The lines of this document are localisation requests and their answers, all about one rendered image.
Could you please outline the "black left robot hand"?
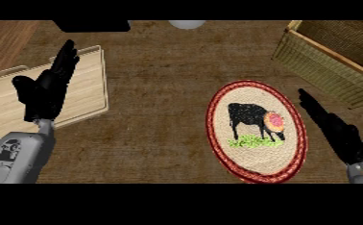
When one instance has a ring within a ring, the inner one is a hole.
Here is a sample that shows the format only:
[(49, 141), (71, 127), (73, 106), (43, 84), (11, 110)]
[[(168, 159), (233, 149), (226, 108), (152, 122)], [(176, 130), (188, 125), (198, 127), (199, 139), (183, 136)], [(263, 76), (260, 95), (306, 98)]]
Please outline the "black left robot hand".
[(49, 119), (59, 116), (68, 84), (80, 61), (75, 43), (68, 39), (59, 49), (53, 65), (46, 69), (39, 78), (18, 75), (14, 86), (18, 92), (18, 100), (25, 105), (24, 120)]

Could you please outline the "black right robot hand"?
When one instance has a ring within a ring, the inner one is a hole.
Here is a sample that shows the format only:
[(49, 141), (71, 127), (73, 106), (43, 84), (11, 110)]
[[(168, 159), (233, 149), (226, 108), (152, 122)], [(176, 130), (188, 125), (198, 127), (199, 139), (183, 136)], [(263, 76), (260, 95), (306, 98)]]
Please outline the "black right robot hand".
[(347, 124), (334, 113), (323, 109), (303, 88), (298, 89), (298, 92), (301, 106), (326, 137), (341, 161), (346, 164), (363, 163), (363, 140), (357, 127)]

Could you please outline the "pink frosted cupcake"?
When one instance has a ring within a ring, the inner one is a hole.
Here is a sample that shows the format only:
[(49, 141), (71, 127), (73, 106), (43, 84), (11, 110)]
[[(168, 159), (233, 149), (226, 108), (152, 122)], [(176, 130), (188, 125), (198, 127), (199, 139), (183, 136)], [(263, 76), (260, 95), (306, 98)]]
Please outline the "pink frosted cupcake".
[(264, 115), (264, 124), (270, 131), (281, 133), (284, 131), (284, 117), (278, 112), (267, 112)]

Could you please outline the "oval cow print placemat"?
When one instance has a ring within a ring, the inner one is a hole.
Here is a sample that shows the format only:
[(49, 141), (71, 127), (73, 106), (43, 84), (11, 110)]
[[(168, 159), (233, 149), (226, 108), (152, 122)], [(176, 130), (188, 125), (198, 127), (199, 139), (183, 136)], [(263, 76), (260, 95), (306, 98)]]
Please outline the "oval cow print placemat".
[[(267, 112), (284, 117), (281, 133), (264, 124)], [(205, 131), (219, 162), (244, 182), (276, 184), (294, 177), (307, 158), (307, 128), (273, 87), (253, 80), (225, 85), (208, 104)]]

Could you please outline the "green wicker basket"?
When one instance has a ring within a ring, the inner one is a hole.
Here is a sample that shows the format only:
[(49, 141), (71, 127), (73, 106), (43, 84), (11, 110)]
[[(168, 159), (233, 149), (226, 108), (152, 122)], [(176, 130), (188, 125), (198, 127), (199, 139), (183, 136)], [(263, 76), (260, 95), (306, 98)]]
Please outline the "green wicker basket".
[(272, 59), (350, 109), (363, 108), (363, 67), (298, 32), (303, 20), (292, 20)]

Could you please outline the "pale wooden cutting board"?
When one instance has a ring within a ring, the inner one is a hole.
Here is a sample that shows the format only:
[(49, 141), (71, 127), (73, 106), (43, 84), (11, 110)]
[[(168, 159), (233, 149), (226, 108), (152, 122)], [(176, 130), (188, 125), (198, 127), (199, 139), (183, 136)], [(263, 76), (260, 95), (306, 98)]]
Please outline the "pale wooden cutting board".
[[(105, 74), (104, 50), (99, 45), (78, 51), (80, 61), (75, 67), (61, 114), (55, 127), (68, 126), (109, 110)], [(11, 132), (39, 131), (34, 123), (24, 121), (25, 106), (18, 101), (18, 92), (12, 80), (18, 75), (37, 79), (42, 72), (52, 67), (52, 62), (28, 68), (25, 65), (0, 71), (0, 138)]]

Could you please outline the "black appliance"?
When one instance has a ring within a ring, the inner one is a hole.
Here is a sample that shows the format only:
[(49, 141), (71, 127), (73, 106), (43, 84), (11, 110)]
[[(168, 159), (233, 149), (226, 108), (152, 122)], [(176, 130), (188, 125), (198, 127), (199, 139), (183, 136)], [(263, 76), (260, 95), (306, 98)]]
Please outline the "black appliance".
[(56, 20), (55, 25), (65, 33), (104, 33), (127, 32), (130, 30), (129, 22), (123, 21), (68, 21)]

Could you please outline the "white round object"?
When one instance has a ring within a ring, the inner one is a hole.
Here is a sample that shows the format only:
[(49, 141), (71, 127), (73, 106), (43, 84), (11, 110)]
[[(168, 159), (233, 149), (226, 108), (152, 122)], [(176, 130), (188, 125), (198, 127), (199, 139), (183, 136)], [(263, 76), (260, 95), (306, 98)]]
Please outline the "white round object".
[(196, 29), (199, 26), (204, 25), (204, 20), (170, 20), (168, 23), (173, 27), (182, 30), (192, 30)]

